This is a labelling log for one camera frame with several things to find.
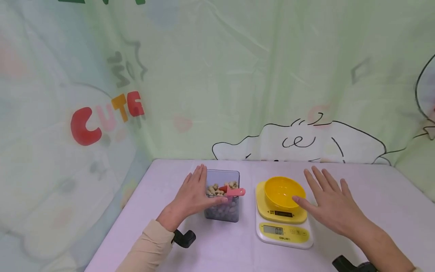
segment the wrinkled fabric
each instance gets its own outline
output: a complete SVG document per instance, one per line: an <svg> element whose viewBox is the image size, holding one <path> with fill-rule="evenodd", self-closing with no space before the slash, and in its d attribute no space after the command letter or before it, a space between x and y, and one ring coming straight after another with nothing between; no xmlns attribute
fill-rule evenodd
<svg viewBox="0 0 435 272"><path fill-rule="evenodd" d="M435 183L435 2L0 0L0 263L83 271L154 158Z"/></svg>

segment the left hand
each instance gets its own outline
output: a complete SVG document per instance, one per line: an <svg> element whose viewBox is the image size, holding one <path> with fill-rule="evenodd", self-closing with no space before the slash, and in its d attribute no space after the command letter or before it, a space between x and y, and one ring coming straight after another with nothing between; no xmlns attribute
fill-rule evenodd
<svg viewBox="0 0 435 272"><path fill-rule="evenodd" d="M197 166L193 174L187 175L175 199L165 207L156 221L168 231L174 232L188 216L228 202L226 197L208 198L205 194L206 181L207 167Z"/></svg>

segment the right hand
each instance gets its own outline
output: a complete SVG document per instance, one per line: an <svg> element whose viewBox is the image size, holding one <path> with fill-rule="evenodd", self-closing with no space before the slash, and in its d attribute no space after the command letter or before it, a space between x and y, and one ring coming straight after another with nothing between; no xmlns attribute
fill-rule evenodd
<svg viewBox="0 0 435 272"><path fill-rule="evenodd" d="M308 169L304 170L304 174L318 205L312 205L305 198L297 196L293 196L293 200L327 228L349 239L370 231L374 224L355 203L347 182L341 179L340 189L326 169L321 172L315 166L311 169L318 182Z"/></svg>

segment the pastel background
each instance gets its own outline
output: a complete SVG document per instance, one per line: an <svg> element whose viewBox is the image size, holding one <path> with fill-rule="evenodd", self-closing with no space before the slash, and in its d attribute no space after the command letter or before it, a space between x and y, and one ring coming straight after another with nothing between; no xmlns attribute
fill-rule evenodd
<svg viewBox="0 0 435 272"><path fill-rule="evenodd" d="M435 2L75 2L0 0L4 271L84 271L155 158L391 164L435 201Z"/></svg>

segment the cartoon character outline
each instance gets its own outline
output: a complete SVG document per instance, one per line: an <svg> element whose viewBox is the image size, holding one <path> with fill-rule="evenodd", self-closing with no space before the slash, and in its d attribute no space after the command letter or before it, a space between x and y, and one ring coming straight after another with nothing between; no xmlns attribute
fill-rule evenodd
<svg viewBox="0 0 435 272"><path fill-rule="evenodd" d="M423 132L414 138L427 135L435 139L435 55L423 67L415 84L415 101L420 113L426 118Z"/></svg>
<svg viewBox="0 0 435 272"><path fill-rule="evenodd" d="M291 125L266 124L257 136L237 144L219 142L212 152L217 160L266 160L387 164L385 144L372 135L340 121L312 123L296 119Z"/></svg>

